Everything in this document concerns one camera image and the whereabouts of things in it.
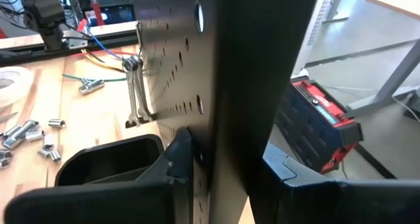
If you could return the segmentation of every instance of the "red wire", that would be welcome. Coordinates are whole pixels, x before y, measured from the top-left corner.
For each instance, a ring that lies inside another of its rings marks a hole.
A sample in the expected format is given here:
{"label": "red wire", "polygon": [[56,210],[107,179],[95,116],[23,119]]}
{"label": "red wire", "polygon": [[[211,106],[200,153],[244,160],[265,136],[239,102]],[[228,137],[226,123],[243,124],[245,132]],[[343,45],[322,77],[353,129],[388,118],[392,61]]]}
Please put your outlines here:
{"label": "red wire", "polygon": [[[119,54],[119,55],[135,55],[135,53],[126,53],[126,52],[122,52],[122,51],[111,51],[111,52],[114,53],[114,54]],[[107,53],[107,52],[106,51],[94,51],[92,53]],[[83,56],[85,54],[88,54],[88,53],[77,53],[77,54],[74,54],[72,56]]]}

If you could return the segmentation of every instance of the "black pegboard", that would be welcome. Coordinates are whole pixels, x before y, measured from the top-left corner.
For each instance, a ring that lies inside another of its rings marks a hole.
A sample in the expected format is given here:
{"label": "black pegboard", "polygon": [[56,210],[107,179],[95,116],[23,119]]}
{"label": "black pegboard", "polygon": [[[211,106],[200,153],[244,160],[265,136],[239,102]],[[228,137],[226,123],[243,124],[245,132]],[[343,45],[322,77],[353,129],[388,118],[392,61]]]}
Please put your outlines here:
{"label": "black pegboard", "polygon": [[[164,145],[188,126],[208,143],[213,74],[214,0],[142,0],[139,41],[152,110]],[[194,223],[208,222],[207,175],[194,161]]]}
{"label": "black pegboard", "polygon": [[134,3],[163,144],[194,141],[194,223],[238,222],[315,2]]}

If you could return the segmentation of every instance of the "blue wire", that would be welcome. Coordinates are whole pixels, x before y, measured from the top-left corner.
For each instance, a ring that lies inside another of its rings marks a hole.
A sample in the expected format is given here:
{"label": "blue wire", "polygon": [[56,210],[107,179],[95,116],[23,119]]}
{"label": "blue wire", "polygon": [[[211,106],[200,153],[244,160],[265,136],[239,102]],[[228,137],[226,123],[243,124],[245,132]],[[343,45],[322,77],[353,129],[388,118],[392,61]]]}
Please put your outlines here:
{"label": "blue wire", "polygon": [[118,59],[122,59],[122,57],[121,56],[118,56],[118,55],[116,55],[116,54],[114,54],[113,52],[111,52],[110,50],[108,50],[105,46],[103,46],[103,44],[101,44],[100,42],[99,42],[99,40],[91,33],[91,30],[90,30],[90,28],[87,28],[87,31],[90,33],[90,35],[92,36],[92,38],[93,38],[93,40],[95,40],[97,43],[98,43],[98,45],[99,45],[99,47],[101,47],[102,49],[104,49],[104,51],[106,51],[108,54],[110,54],[110,55],[112,55],[112,56],[114,56],[114,57],[116,57],[116,58],[118,58]]}

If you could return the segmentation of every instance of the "green wire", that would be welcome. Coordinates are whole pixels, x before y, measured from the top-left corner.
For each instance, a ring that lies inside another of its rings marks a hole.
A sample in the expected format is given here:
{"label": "green wire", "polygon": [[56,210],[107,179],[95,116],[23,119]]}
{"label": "green wire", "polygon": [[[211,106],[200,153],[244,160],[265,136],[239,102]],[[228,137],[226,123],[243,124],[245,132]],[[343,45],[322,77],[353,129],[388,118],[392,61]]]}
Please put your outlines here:
{"label": "green wire", "polygon": [[[68,74],[62,74],[62,76],[65,77],[65,78],[81,80],[81,77],[71,76],[71,75],[68,75]],[[104,79],[105,82],[117,82],[117,81],[125,81],[125,80],[126,80],[126,78]]]}

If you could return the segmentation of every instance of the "yellow wire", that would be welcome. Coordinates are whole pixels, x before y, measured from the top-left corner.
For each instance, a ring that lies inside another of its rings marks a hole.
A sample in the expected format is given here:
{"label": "yellow wire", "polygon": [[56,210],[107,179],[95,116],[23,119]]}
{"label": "yellow wire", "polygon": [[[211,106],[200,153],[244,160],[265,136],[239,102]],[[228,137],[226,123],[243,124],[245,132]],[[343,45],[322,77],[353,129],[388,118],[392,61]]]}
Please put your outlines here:
{"label": "yellow wire", "polygon": [[120,66],[118,66],[117,64],[107,64],[107,63],[104,63],[104,62],[100,62],[99,60],[97,60],[97,59],[95,59],[95,58],[93,58],[91,55],[89,55],[87,52],[86,52],[86,50],[85,49],[82,49],[81,50],[81,52],[82,53],[84,53],[83,54],[83,56],[85,56],[86,58],[88,58],[91,62],[93,62],[93,63],[95,63],[96,65],[98,65],[98,66],[101,66],[101,67],[104,67],[104,68],[109,68],[109,69],[113,69],[113,70],[117,70],[117,71],[119,71],[119,72],[124,72],[124,70],[123,70],[123,68],[122,68],[122,66],[120,65]]}

